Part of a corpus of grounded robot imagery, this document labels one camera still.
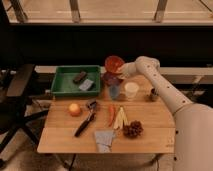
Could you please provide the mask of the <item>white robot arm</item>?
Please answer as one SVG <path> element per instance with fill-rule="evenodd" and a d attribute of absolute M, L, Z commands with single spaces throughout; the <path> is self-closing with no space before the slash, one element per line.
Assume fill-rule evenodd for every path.
<path fill-rule="evenodd" d="M 194 103 L 159 72 L 160 62 L 140 56 L 116 72 L 124 78 L 144 75 L 175 119 L 173 171 L 213 171 L 213 108 Z"/>

